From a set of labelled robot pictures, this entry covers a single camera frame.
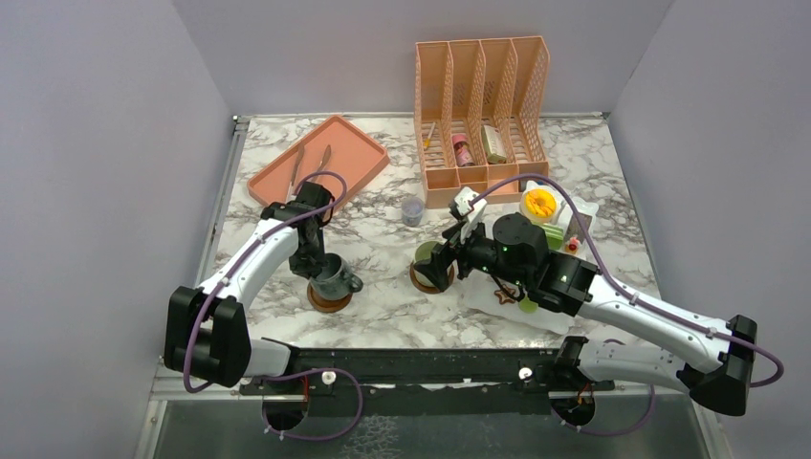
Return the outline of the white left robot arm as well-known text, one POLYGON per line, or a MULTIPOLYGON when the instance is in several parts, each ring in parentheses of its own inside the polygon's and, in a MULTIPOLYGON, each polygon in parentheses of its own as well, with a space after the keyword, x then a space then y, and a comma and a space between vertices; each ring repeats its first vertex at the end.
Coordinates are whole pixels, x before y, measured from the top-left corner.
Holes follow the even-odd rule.
POLYGON ((310 281, 312 301, 323 298, 313 283, 331 257, 323 248, 322 227, 317 216, 285 222, 264 219, 221 271, 196 288, 179 287, 171 295, 164 365, 181 373, 187 392, 198 393, 213 384, 231 387, 245 378, 281 393, 310 378, 331 385, 339 375, 355 386, 363 379, 456 383, 465 372, 462 361, 482 356, 482 351, 471 349, 315 349, 252 340, 246 310, 283 263, 310 281))

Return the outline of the green macaron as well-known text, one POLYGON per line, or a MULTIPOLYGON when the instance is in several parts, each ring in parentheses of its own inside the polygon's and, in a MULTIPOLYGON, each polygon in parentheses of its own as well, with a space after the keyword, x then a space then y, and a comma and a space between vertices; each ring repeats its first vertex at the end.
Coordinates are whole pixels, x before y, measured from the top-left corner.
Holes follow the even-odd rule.
POLYGON ((518 308, 525 314, 533 314, 538 310, 538 305, 529 299, 528 297, 524 297, 519 303, 518 308))

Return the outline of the light green ceramic mug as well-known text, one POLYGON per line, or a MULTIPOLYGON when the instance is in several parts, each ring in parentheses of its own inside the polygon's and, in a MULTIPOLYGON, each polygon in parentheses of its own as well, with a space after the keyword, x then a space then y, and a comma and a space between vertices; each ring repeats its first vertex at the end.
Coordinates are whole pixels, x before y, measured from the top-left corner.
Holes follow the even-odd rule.
POLYGON ((430 266, 434 250, 437 248, 442 249, 442 247, 443 243, 436 240, 430 240, 422 243, 414 253, 414 267, 430 266))

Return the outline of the dark blue-green ceramic mug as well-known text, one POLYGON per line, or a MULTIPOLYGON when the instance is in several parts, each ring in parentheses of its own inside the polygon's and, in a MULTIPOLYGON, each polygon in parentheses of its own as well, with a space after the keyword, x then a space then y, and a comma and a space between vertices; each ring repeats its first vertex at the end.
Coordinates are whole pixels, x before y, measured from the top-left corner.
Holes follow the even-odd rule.
POLYGON ((328 252, 318 275, 309 281, 309 288, 320 302, 339 301, 359 293, 363 281, 354 274, 350 264, 336 253, 328 252))

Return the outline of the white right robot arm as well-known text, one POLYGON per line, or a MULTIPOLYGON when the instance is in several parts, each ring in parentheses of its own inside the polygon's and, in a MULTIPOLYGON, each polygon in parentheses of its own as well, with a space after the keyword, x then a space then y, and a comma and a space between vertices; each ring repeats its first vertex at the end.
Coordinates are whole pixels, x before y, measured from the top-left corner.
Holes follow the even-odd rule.
POLYGON ((412 270, 439 292, 477 271, 506 281, 539 308, 596 320, 650 342, 620 349, 571 337, 552 363, 554 381, 566 389, 581 383, 626 380, 678 390, 720 414, 741 416, 755 387, 757 324, 737 315, 724 320, 683 310, 617 281, 600 258, 587 262, 550 249, 544 228, 525 212, 505 214, 486 230, 485 196, 469 187, 451 201, 455 224, 412 270))

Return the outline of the yellow frosted donut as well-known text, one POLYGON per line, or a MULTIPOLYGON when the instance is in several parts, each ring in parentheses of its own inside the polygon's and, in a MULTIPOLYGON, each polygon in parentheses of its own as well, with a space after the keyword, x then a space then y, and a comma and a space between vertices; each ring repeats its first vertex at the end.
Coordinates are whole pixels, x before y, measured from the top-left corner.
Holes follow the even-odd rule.
POLYGON ((553 223, 558 211, 557 198, 544 188, 524 191, 519 202, 519 212, 537 225, 553 223))

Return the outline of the brown star cookie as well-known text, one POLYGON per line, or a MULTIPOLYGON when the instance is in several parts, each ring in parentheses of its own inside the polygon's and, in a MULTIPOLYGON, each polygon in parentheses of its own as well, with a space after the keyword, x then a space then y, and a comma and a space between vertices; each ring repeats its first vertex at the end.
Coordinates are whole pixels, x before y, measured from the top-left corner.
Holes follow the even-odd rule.
POLYGON ((513 288, 505 287, 496 289, 493 294, 497 298, 499 305, 515 304, 517 303, 516 290, 513 288))

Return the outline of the green layered cake slice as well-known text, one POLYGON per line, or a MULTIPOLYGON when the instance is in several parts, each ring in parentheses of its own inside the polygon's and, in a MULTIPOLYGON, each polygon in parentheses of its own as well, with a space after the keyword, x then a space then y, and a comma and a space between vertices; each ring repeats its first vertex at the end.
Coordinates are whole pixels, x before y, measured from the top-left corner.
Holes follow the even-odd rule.
POLYGON ((541 228, 545 232, 549 249, 552 251, 559 251, 563 246, 564 230, 556 225, 550 224, 543 224, 541 228))

